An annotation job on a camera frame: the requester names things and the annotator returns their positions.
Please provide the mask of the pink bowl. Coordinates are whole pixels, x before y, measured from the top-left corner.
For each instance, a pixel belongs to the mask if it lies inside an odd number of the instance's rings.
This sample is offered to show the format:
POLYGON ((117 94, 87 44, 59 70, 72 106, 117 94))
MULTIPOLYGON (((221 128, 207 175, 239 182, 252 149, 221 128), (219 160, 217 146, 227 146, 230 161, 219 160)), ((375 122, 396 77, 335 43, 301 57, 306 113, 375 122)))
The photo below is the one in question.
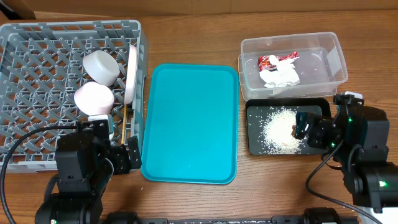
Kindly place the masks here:
POLYGON ((112 91, 97 82, 84 84, 75 92, 73 99, 78 109, 88 116, 110 114, 114 103, 112 91))

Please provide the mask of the red snack wrapper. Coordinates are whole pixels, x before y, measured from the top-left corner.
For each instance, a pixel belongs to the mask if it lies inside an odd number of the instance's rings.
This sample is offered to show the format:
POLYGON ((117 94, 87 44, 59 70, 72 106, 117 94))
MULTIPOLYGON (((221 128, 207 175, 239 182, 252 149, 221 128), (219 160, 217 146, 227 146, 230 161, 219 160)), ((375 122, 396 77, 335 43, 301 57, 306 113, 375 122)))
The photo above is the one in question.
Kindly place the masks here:
POLYGON ((298 59, 298 52, 292 52, 286 56, 276 56, 276 55, 265 55, 258 58, 259 71, 268 70, 273 71, 277 69, 277 66, 281 63, 293 63, 298 59))

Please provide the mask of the brown food scrap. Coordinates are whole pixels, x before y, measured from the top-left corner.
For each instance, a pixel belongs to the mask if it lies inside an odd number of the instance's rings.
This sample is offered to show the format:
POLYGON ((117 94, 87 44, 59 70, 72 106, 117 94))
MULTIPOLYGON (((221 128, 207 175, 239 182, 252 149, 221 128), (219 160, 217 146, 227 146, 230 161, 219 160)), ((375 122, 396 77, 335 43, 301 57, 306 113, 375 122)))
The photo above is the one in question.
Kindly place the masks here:
POLYGON ((296 137, 296 129, 297 129, 297 126, 293 125, 292 126, 292 133, 291 133, 293 137, 296 137))

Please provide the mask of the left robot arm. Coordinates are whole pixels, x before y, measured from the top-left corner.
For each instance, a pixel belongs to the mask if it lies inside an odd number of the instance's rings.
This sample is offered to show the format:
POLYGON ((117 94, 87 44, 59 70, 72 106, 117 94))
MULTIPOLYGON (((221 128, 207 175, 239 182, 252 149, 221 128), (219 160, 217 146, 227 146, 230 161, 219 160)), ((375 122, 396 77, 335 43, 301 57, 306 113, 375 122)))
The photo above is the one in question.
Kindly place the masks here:
POLYGON ((111 177, 142 164, 138 138, 112 146, 105 119, 78 122, 75 132, 57 141, 55 160, 58 173, 47 185, 36 223, 99 223, 101 198, 111 177))

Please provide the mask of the large white plate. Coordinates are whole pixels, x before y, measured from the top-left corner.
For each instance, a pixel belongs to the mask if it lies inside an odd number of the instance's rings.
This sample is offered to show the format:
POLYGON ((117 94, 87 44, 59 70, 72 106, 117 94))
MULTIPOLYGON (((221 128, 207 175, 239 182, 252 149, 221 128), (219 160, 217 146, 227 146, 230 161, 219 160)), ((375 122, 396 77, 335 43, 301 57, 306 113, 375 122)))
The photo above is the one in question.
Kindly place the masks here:
POLYGON ((126 86, 124 94, 124 103, 130 104, 133 101, 134 89, 136 84, 136 72, 137 72, 137 49, 135 46, 129 46, 129 58, 127 63, 126 72, 126 86))

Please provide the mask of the grey bowl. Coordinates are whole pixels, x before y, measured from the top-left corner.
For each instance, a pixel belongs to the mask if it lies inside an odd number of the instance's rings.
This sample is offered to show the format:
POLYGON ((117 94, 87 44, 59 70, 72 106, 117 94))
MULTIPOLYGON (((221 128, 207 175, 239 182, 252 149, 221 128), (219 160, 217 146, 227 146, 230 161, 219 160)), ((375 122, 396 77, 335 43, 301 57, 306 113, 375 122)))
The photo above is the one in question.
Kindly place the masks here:
POLYGON ((94 81, 106 86, 113 85, 120 73, 117 61, 102 50, 86 55, 83 67, 94 81))

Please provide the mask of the white napkin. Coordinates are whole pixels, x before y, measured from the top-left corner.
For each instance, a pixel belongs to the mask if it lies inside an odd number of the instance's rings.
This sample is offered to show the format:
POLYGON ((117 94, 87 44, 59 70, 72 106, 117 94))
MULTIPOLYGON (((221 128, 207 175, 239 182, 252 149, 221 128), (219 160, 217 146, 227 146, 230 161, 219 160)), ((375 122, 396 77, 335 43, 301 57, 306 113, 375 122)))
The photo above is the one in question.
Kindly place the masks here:
POLYGON ((294 86, 300 83, 300 78, 295 71, 293 63, 281 63, 276 70, 263 70, 259 72, 260 78, 265 82, 266 88, 294 86))

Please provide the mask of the white rice pile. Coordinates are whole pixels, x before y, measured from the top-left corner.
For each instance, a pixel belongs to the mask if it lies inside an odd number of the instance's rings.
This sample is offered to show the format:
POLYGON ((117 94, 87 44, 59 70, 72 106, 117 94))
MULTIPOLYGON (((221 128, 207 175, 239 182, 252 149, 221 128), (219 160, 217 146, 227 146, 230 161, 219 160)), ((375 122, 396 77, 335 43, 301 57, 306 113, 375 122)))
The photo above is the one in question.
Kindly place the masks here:
POLYGON ((296 125, 297 109, 270 106, 259 112, 261 114, 255 116, 259 123, 259 134, 255 135, 259 154, 299 154, 304 143, 291 134, 292 126, 296 125))

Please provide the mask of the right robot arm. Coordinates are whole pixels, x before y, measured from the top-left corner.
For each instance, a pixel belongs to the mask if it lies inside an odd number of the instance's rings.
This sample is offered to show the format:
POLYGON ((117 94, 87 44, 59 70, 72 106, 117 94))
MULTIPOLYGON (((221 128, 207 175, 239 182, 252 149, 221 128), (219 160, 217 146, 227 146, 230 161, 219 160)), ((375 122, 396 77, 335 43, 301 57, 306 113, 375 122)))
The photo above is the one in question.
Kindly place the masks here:
POLYGON ((312 195, 358 213, 363 223, 397 223, 397 166, 387 160, 389 120, 384 110, 366 106, 360 94, 333 97, 335 116, 298 112, 294 136, 310 147, 323 149, 322 162, 310 180, 329 160, 339 163, 343 182, 353 203, 320 194, 312 195))

